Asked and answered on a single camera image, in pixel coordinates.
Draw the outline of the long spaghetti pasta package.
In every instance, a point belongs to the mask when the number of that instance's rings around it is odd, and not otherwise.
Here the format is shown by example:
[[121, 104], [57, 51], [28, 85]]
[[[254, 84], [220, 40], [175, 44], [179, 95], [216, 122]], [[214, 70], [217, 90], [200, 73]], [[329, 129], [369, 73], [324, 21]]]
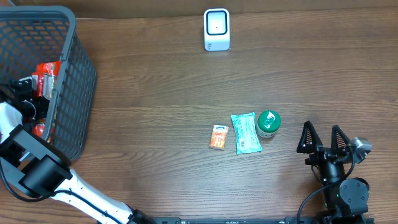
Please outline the long spaghetti pasta package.
[[32, 73], [34, 89], [34, 103], [37, 105], [37, 122], [34, 124], [33, 133], [41, 137], [45, 129], [45, 120], [49, 109], [49, 103], [53, 96], [61, 61], [40, 63], [36, 71]]

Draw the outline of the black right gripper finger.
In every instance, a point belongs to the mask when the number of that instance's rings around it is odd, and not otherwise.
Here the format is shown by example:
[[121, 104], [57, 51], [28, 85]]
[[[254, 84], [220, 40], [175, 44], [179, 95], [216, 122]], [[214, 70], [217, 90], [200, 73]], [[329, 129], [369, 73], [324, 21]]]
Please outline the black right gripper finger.
[[349, 137], [341, 130], [338, 125], [334, 125], [331, 132], [331, 148], [343, 149], [349, 142]]
[[303, 125], [297, 153], [311, 154], [320, 151], [322, 148], [323, 143], [315, 131], [313, 124], [310, 121], [306, 121]]

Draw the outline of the green lid jar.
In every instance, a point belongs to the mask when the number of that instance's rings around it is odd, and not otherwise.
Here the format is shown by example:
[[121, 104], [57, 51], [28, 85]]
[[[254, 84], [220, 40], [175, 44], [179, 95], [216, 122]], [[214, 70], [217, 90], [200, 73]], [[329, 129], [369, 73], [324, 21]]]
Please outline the green lid jar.
[[262, 138], [271, 138], [280, 128], [281, 118], [276, 111], [263, 111], [256, 123], [256, 132]]

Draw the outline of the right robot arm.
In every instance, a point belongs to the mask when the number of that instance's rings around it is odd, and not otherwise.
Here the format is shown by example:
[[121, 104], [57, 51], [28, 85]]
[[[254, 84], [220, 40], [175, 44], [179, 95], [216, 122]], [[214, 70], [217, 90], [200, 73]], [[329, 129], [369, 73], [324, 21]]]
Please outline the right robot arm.
[[[373, 223], [365, 218], [368, 212], [370, 186], [359, 177], [351, 178], [356, 164], [371, 152], [366, 138], [350, 139], [337, 125], [332, 127], [331, 146], [325, 147], [313, 124], [306, 121], [297, 147], [299, 154], [308, 154], [306, 165], [311, 167], [321, 188], [311, 193], [299, 206], [296, 223]], [[302, 218], [305, 204], [317, 194], [323, 194], [326, 209], [314, 217]]]

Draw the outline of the orange kleenex tissue pack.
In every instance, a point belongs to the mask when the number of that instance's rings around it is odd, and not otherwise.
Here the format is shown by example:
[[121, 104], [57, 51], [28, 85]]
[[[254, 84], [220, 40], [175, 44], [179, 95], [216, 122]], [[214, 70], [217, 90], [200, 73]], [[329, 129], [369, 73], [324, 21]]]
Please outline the orange kleenex tissue pack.
[[214, 125], [212, 129], [209, 148], [216, 150], [225, 150], [226, 138], [228, 136], [229, 127], [223, 125]]

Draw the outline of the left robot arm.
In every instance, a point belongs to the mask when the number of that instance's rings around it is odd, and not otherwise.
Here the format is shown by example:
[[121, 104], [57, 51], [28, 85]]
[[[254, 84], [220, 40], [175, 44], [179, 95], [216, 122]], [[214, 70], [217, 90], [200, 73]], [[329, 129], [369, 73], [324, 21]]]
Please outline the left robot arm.
[[109, 198], [86, 183], [56, 147], [25, 130], [33, 118], [30, 103], [1, 92], [1, 180], [15, 198], [36, 203], [48, 198], [67, 203], [98, 223], [153, 223], [138, 209]]

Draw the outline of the teal wet wipes pack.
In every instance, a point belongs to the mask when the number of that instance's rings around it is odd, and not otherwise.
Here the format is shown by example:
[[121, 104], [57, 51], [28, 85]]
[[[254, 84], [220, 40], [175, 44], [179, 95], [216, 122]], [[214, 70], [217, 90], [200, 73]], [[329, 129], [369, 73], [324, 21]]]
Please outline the teal wet wipes pack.
[[234, 132], [236, 135], [236, 153], [250, 154], [261, 152], [262, 146], [255, 129], [255, 112], [246, 114], [232, 114]]

